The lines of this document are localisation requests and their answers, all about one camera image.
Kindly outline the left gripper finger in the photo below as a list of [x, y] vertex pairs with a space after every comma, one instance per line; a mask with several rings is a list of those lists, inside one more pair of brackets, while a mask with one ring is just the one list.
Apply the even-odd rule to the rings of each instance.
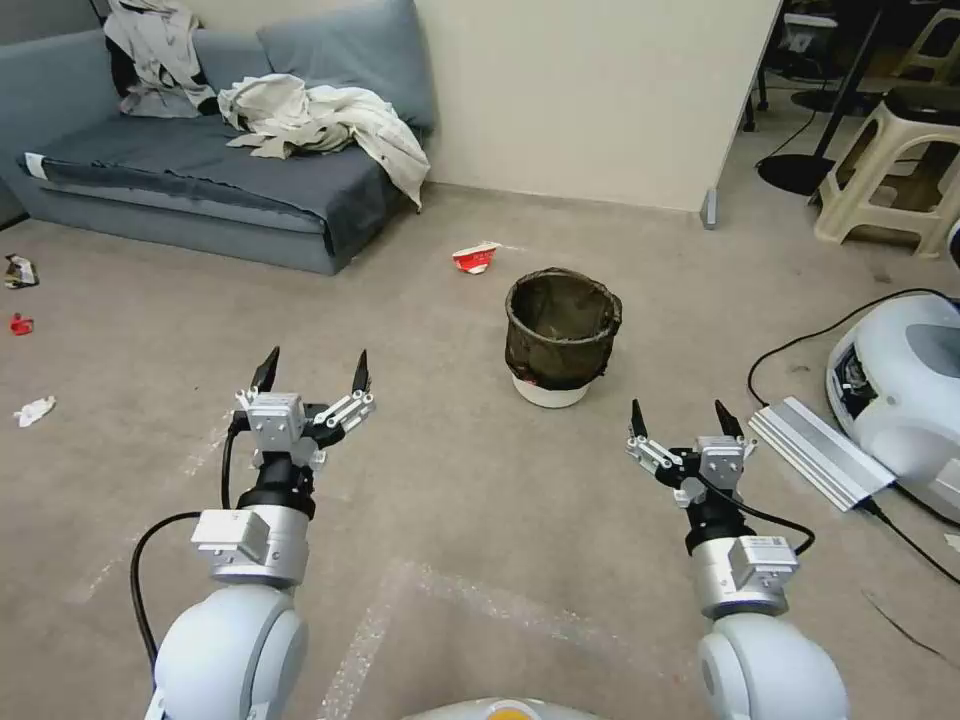
[[370, 417], [375, 409], [376, 401], [371, 390], [367, 351], [363, 350], [353, 375], [351, 390], [331, 405], [317, 407], [316, 411], [309, 416], [306, 428], [355, 430]]
[[279, 356], [280, 347], [274, 346], [265, 360], [254, 371], [248, 388], [236, 392], [235, 401], [239, 410], [247, 411], [253, 401], [262, 393], [268, 393], [272, 390], [277, 374]]

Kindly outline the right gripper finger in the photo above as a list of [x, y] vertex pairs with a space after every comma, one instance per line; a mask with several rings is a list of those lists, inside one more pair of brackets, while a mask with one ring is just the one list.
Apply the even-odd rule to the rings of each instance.
[[672, 472], [680, 458], [649, 437], [639, 401], [631, 403], [630, 433], [626, 452], [649, 474]]
[[757, 442], [746, 436], [740, 421], [727, 409], [720, 399], [714, 400], [714, 409], [722, 435], [731, 438], [741, 447], [744, 459], [749, 458], [756, 449]]

